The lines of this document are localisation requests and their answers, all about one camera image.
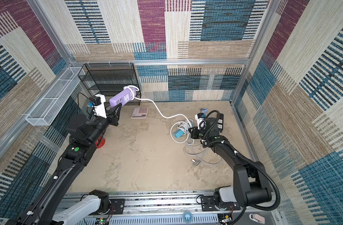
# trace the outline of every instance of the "patterned wall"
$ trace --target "patterned wall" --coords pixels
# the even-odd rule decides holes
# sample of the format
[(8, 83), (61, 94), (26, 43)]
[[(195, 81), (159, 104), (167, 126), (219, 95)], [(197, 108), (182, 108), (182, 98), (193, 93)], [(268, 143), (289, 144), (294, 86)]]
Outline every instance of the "patterned wall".
[(0, 160), (0, 218), (16, 218), (39, 194), (69, 144), (70, 117), (84, 113), (87, 93), (79, 84), (50, 126), (28, 125)]
[(230, 100), (244, 65), (137, 66), (142, 97), (154, 101)]
[(289, 224), (343, 224), (343, 0), (282, 0), (235, 108)]
[(77, 61), (248, 58), (269, 0), (40, 0)]
[(65, 65), (25, 0), (0, 1), (0, 138)]
[[(65, 66), (29, 4), (0, 1), (0, 138)], [(52, 126), (28, 126), (2, 157), (0, 217), (15, 217), (40, 191), (75, 108), (68, 100)]]

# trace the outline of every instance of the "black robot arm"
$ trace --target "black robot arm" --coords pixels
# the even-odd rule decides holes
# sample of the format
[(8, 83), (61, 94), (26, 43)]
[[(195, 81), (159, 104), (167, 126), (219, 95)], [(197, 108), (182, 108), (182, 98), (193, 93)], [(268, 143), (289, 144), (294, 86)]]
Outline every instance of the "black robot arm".
[[(67, 126), (69, 145), (60, 156), (55, 172), (21, 216), (16, 220), (8, 220), (6, 225), (57, 224), (53, 221), (53, 215), (60, 201), (78, 174), (88, 165), (97, 148), (96, 142), (104, 135), (106, 128), (118, 125), (120, 108), (121, 104), (106, 110), (106, 118), (96, 116), (88, 120), (84, 114), (70, 118)], [(109, 209), (107, 193), (95, 190), (89, 194), (101, 198), (97, 212)]]
[[(217, 113), (216, 118), (209, 117)], [(261, 210), (274, 210), (280, 203), (280, 194), (273, 180), (266, 174), (261, 162), (253, 162), (237, 151), (228, 139), (220, 135), (218, 120), (221, 119), (219, 112), (211, 111), (204, 119), (204, 129), (197, 126), (189, 128), (193, 139), (201, 139), (203, 148), (210, 147), (216, 154), (220, 155), (234, 172), (233, 190), (234, 196), (241, 207), (253, 206)], [(270, 207), (262, 207), (256, 204), (272, 200), (272, 185), (276, 200)]]

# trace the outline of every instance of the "purple power strip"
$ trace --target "purple power strip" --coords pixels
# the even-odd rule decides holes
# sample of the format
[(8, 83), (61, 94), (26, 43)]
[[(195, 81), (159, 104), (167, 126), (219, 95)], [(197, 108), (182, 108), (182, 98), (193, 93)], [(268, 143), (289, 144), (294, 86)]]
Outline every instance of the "purple power strip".
[[(137, 95), (137, 89), (133, 88), (133, 87), (130, 87), (130, 88), (133, 90), (134, 96), (136, 96)], [(119, 103), (121, 103), (121, 105), (123, 106), (127, 102), (129, 102), (132, 98), (133, 98), (132, 92), (129, 90), (129, 88), (126, 88), (109, 100), (110, 106), (114, 107), (114, 106), (118, 105)]]

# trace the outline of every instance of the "white mesh basket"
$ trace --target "white mesh basket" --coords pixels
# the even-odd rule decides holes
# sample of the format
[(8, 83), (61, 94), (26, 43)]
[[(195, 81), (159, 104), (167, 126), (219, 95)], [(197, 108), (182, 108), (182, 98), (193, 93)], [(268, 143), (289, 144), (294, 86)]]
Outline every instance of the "white mesh basket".
[(26, 121), (33, 126), (50, 126), (80, 82), (77, 76), (79, 72), (79, 75), (85, 74), (81, 67), (69, 67), (66, 69), (26, 117)]

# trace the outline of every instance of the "calculator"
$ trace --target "calculator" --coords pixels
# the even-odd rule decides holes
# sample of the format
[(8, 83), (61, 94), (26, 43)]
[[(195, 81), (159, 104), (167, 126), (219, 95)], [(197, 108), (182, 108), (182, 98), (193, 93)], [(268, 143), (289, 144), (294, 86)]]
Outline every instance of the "calculator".
[(133, 114), (131, 116), (132, 119), (144, 119), (148, 115), (148, 108), (147, 107), (138, 107), (134, 108)]

